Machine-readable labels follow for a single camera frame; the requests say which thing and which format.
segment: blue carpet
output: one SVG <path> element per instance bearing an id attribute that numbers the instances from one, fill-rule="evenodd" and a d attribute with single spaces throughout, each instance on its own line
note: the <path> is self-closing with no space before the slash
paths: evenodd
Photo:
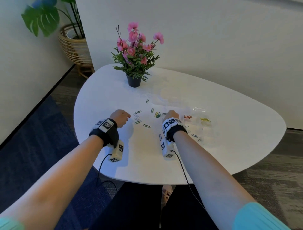
<path id="1" fill-rule="evenodd" d="M 49 96 L 0 151 L 0 213 L 77 145 Z M 88 228 L 105 209 L 111 198 L 103 186 L 96 187 L 96 177 L 91 169 L 56 230 Z"/>

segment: hand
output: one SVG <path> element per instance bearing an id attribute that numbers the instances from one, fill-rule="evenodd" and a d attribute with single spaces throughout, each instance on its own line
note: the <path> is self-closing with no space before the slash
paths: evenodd
<path id="1" fill-rule="evenodd" d="M 110 115 L 109 118 L 113 119 L 117 123 L 118 128 L 122 128 L 123 125 L 125 125 L 128 121 L 129 117 L 131 117 L 131 115 L 124 110 L 116 110 Z"/>
<path id="2" fill-rule="evenodd" d="M 180 119 L 179 114 L 177 114 L 174 110 L 169 110 L 168 113 L 166 114 L 166 116 L 164 117 L 164 119 L 162 120 L 162 122 L 165 121 L 166 119 L 171 118 L 171 117 L 175 117 L 175 118 Z"/>

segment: teal sleeve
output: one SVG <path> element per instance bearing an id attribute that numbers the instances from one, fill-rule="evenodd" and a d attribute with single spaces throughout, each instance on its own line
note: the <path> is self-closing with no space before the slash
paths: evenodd
<path id="1" fill-rule="evenodd" d="M 24 226 L 18 221 L 0 218 L 0 230 L 24 230 Z"/>
<path id="2" fill-rule="evenodd" d="M 233 230 L 290 230 L 261 204 L 244 205 L 236 215 Z"/>

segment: black plant pot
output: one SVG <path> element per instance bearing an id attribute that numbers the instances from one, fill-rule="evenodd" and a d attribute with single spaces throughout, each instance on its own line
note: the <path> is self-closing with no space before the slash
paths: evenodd
<path id="1" fill-rule="evenodd" d="M 133 88 L 136 88 L 138 86 L 140 86 L 140 83 L 141 83 L 141 78 L 135 78 L 134 79 L 132 78 L 132 76 L 127 76 L 127 80 L 128 80 L 128 84 L 130 87 L 133 87 Z"/>

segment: oval tabletop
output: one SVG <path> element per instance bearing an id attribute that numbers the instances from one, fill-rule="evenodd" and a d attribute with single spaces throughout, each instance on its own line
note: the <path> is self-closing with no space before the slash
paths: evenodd
<path id="1" fill-rule="evenodd" d="M 85 82 L 78 94 L 74 125 L 79 143 L 88 137 L 98 120 L 108 118 L 116 109 L 132 115 L 118 129 L 125 144 L 122 160 L 105 160 L 102 165 L 100 172 L 110 178 L 144 184 L 186 184 L 177 157 L 162 156 L 161 118 L 154 116 L 156 111 L 175 109 L 183 116 L 184 111 L 203 108 L 212 121 L 213 137 L 205 138 L 201 145 L 231 174 L 262 160 L 285 133 L 285 122 L 277 112 L 239 92 L 172 70 L 152 67 L 148 72 L 151 76 L 147 82 L 131 88 L 124 72 L 106 65 Z M 142 122 L 134 124 L 133 114 L 139 110 L 142 112 L 137 115 Z M 95 168 L 99 169 L 108 151 L 108 147 L 101 150 Z"/>

